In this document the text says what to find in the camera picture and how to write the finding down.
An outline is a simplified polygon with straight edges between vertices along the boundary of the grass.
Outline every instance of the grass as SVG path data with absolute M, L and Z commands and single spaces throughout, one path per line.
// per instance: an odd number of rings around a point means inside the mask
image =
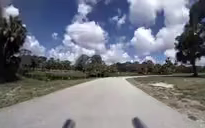
M 178 98 L 197 100 L 205 106 L 205 74 L 201 74 L 201 77 L 198 78 L 187 76 L 157 76 L 135 78 L 134 80 L 146 85 L 157 82 L 173 84 L 175 91 L 182 94 Z
M 59 89 L 87 82 L 90 79 L 40 81 L 22 78 L 19 81 L 0 84 L 0 108 L 43 96 Z

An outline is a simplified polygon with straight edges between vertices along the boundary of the sky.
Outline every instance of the sky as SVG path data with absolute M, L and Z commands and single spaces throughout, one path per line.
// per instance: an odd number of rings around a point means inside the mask
M 99 54 L 107 64 L 163 63 L 189 20 L 189 0 L 12 0 L 5 15 L 27 27 L 24 48 L 75 60 Z M 198 62 L 205 65 L 205 58 Z

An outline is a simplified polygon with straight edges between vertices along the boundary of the road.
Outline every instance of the road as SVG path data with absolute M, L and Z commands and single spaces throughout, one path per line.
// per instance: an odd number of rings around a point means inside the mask
M 148 128 L 202 128 L 150 97 L 125 78 L 104 78 L 0 109 L 0 128 L 133 128 L 138 117 Z

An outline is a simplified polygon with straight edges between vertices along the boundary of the low vegetation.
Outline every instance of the low vegetation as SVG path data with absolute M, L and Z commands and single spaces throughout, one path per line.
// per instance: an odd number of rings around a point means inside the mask
M 0 84 L 0 108 L 71 87 L 90 79 L 40 81 L 22 78 L 16 82 Z
M 205 74 L 194 78 L 189 76 L 154 76 L 128 79 L 138 88 L 187 114 L 193 120 L 205 122 Z M 173 88 L 153 86 L 153 84 L 172 84 Z

